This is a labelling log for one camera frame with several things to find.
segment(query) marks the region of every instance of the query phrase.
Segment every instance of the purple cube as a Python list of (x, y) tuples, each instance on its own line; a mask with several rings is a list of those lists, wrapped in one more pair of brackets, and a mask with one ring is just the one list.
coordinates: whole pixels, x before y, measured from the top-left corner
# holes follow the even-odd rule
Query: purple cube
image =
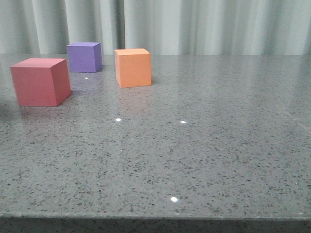
[(103, 68), (100, 43), (76, 42), (67, 45), (71, 72), (94, 73)]

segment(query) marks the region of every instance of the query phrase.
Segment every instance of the granite countertop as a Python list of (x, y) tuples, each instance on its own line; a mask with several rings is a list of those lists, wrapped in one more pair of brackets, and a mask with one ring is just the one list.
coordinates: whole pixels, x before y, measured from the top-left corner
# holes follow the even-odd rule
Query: granite countertop
[(19, 107), (29, 57), (0, 55), (0, 216), (311, 220), (310, 56), (152, 56), (126, 89), (105, 56)]

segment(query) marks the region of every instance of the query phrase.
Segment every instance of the pink cube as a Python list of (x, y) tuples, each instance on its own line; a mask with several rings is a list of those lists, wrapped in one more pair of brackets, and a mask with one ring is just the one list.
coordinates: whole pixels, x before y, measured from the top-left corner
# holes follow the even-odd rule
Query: pink cube
[(29, 58), (10, 69), (20, 106), (58, 106), (71, 93), (66, 59)]

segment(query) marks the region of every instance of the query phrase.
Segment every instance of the cube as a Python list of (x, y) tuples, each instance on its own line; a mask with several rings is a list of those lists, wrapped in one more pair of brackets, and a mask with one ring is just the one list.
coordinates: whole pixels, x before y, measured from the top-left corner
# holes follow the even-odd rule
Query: cube
[(100, 43), (76, 42), (67, 45), (71, 72), (95, 73), (103, 68)]
[(121, 88), (151, 85), (151, 57), (147, 50), (115, 50), (115, 61), (117, 81)]
[(30, 58), (10, 70), (20, 106), (58, 106), (71, 93), (66, 59)]

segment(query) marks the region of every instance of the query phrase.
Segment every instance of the gray curtain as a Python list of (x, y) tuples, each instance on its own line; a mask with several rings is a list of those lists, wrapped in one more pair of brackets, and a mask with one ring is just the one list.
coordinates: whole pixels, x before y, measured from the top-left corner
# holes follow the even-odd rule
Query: gray curtain
[(0, 0), (0, 53), (310, 54), (311, 0)]

